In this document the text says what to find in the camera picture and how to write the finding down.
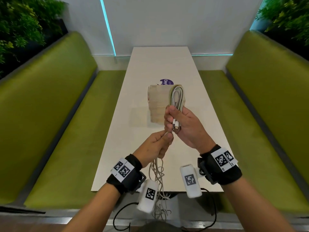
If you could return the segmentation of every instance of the black wrist strap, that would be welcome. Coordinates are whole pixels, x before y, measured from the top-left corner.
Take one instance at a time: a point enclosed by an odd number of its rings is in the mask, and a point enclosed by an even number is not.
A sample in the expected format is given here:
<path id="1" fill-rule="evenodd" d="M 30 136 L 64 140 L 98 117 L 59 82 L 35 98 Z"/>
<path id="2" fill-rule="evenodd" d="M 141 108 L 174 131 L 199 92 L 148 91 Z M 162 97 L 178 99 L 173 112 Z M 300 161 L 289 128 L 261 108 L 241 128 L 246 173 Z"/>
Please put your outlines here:
<path id="1" fill-rule="evenodd" d="M 219 183 L 220 185 L 227 185 L 237 181 L 242 172 L 237 165 L 223 172 L 211 153 L 221 149 L 219 145 L 215 145 L 209 152 L 201 154 L 202 159 L 198 159 L 199 168 L 205 170 L 206 179 L 212 184 Z"/>
<path id="2" fill-rule="evenodd" d="M 134 169 L 129 172 L 125 179 L 120 182 L 111 174 L 106 180 L 107 183 L 114 185 L 120 194 L 136 191 L 146 179 L 146 176 L 140 172 L 142 167 L 141 162 L 134 155 L 130 154 L 125 159 L 134 166 Z"/>

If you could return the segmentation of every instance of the green upholstered seat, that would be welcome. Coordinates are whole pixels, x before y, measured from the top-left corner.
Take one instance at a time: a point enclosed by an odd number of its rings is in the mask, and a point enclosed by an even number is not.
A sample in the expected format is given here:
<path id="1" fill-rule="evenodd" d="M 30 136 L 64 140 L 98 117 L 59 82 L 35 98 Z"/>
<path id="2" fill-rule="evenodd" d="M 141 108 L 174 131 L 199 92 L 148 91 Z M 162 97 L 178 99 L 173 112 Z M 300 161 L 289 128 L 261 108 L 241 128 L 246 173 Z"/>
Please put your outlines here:
<path id="1" fill-rule="evenodd" d="M 309 183 L 309 62 L 248 31 L 226 67 Z"/>
<path id="2" fill-rule="evenodd" d="M 16 199 L 96 67 L 72 32 L 0 81 L 0 204 Z"/>
<path id="3" fill-rule="evenodd" d="M 199 73 L 243 175 L 279 210 L 308 213 L 309 203 L 224 72 Z"/>
<path id="4" fill-rule="evenodd" d="M 25 205 L 81 208 L 102 154 L 126 71 L 100 71 L 43 169 Z"/>

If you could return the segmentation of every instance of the table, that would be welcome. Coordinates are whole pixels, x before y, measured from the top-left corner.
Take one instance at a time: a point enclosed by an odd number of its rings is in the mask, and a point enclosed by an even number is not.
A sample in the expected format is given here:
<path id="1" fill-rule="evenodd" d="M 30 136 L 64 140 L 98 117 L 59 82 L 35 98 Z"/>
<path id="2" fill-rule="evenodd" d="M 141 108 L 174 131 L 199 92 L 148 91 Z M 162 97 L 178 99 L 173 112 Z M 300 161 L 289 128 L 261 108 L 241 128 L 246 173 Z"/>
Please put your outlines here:
<path id="1" fill-rule="evenodd" d="M 184 87 L 185 106 L 199 117 L 214 141 L 232 153 L 188 47 L 134 47 L 91 191 L 100 189 L 121 157 L 133 153 L 151 133 L 164 129 L 150 122 L 147 100 L 149 85 L 162 79 Z M 185 191 L 179 168 L 197 167 L 199 153 L 174 137 L 164 157 L 164 191 Z M 147 177 L 148 169 L 142 169 Z M 205 178 L 199 183 L 209 191 L 223 191 Z"/>

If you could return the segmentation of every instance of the purple label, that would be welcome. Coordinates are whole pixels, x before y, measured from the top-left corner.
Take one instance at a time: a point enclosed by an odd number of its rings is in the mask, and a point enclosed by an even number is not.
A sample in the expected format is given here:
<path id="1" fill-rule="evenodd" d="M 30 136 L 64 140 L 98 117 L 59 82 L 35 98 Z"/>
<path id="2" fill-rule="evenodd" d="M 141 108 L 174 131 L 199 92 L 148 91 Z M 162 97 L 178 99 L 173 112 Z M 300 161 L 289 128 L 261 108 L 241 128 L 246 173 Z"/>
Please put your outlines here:
<path id="1" fill-rule="evenodd" d="M 169 79 L 162 79 L 160 81 L 161 81 L 161 85 L 173 85 L 174 84 L 174 82 L 172 82 Z"/>

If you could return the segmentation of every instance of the wrist strap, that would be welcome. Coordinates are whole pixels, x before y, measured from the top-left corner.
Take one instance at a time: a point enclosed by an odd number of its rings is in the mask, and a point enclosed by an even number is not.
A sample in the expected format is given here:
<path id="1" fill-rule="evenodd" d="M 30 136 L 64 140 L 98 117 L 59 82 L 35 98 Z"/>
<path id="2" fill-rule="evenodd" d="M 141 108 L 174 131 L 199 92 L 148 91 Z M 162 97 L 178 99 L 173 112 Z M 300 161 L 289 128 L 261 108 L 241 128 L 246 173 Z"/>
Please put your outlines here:
<path id="1" fill-rule="evenodd" d="M 112 174 L 106 182 L 114 185 L 120 194 L 135 192 L 146 179 L 146 176 L 140 172 L 141 167 L 141 162 L 130 154 L 125 159 L 121 158 L 112 168 Z"/>
<path id="2" fill-rule="evenodd" d="M 199 168 L 204 170 L 205 178 L 212 184 L 227 185 L 242 176 L 237 160 L 230 152 L 215 145 L 209 152 L 201 154 L 202 160 L 198 160 Z"/>

